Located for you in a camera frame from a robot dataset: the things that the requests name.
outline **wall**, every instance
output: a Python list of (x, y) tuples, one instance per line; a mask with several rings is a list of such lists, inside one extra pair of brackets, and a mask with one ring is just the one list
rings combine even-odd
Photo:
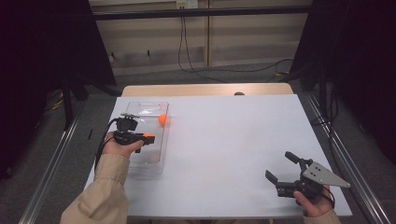
[[(91, 0), (93, 12), (175, 9), (176, 1)], [(200, 0), (208, 7), (309, 6), (309, 0)], [(272, 63), (293, 58), (306, 14), (186, 18), (187, 40), (194, 67)], [(182, 20), (98, 21), (106, 50), (116, 57), (115, 75), (178, 69)], [(180, 62), (188, 68), (183, 40)]]

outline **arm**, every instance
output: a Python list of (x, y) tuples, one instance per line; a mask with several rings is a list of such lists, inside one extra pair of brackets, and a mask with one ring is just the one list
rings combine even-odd
[[(322, 194), (330, 197), (329, 186), (325, 186)], [(304, 212), (305, 224), (341, 224), (340, 218), (332, 210), (332, 204), (321, 196), (310, 202), (305, 196), (294, 191), (295, 199), (306, 209)]]
[(120, 146), (114, 139), (105, 145), (94, 181), (64, 210), (65, 223), (126, 223), (128, 202), (123, 184), (128, 174), (129, 157), (143, 141)]

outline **beige jacket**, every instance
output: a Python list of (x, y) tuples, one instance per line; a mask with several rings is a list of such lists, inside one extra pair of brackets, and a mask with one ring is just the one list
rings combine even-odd
[[(129, 160), (118, 155), (103, 155), (94, 181), (64, 210), (61, 224), (125, 224), (128, 201), (123, 188)], [(305, 224), (341, 223), (334, 211), (321, 217), (304, 217)]]

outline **gray floor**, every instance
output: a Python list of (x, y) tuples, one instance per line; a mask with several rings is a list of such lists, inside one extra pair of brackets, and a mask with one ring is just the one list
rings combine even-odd
[[(225, 68), (254, 70), (264, 68), (266, 65), (268, 64), (227, 66)], [(287, 71), (289, 66), (289, 63), (280, 64), (278, 72)], [(271, 68), (260, 72), (204, 71), (200, 72), (200, 75), (232, 83), (267, 82), (269, 80), (274, 82), (282, 78), (282, 76), (274, 77), (274, 72), (274, 68)], [(217, 81), (198, 77), (194, 73), (176, 70), (144, 75), (120, 76), (117, 77), (117, 82), (118, 87), (115, 89), (121, 91), (128, 85), (216, 83)], [(299, 95), (308, 118), (313, 119), (315, 114), (306, 99), (305, 93), (300, 89), (299, 81), (292, 81), (290, 85), (294, 92)], [(74, 107), (82, 108), (83, 112), (35, 223), (59, 222), (62, 211), (82, 191), (84, 182), (91, 169), (94, 153), (116, 98), (108, 96), (94, 87), (87, 87), (87, 90), (91, 95), (86, 102), (73, 101)], [(49, 105), (53, 104), (55, 100), (56, 98), (52, 99)], [(370, 134), (361, 131), (359, 121), (343, 104), (342, 99), (339, 99), (338, 103), (340, 112), (333, 123), (334, 129), (341, 136), (349, 154), (383, 205), (390, 220), (396, 221), (396, 215), (393, 212), (396, 211), (396, 191), (394, 190), (396, 187), (396, 165), (391, 163), (381, 153)], [(19, 163), (13, 168), (13, 176), (10, 179), (2, 179), (0, 182), (0, 223), (17, 223), (21, 219), (26, 205), (35, 192), (36, 186), (46, 171), (54, 150), (64, 134), (63, 128), (63, 106), (57, 110), (49, 110), (43, 115), (35, 136), (31, 139), (29, 148), (26, 149)], [(313, 129), (332, 165), (332, 169), (337, 174), (344, 175), (345, 179), (348, 180), (349, 177), (342, 165), (340, 171), (337, 169), (336, 164), (340, 163), (340, 161), (336, 158), (337, 162), (335, 162), (332, 158), (325, 132), (320, 126), (313, 126)], [(343, 223), (375, 223), (355, 188), (352, 188), (351, 191), (344, 190), (344, 193), (352, 209), (353, 216), (343, 217)], [(280, 219), (276, 223), (302, 223), (302, 220), (300, 218)]]

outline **orange object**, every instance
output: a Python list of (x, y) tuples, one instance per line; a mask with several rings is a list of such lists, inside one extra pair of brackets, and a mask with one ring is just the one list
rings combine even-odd
[(165, 122), (166, 122), (166, 114), (161, 114), (161, 115), (158, 117), (158, 121), (161, 123), (161, 125), (164, 125)]
[(152, 133), (143, 133), (143, 136), (145, 136), (145, 137), (151, 137), (151, 136), (154, 136)]

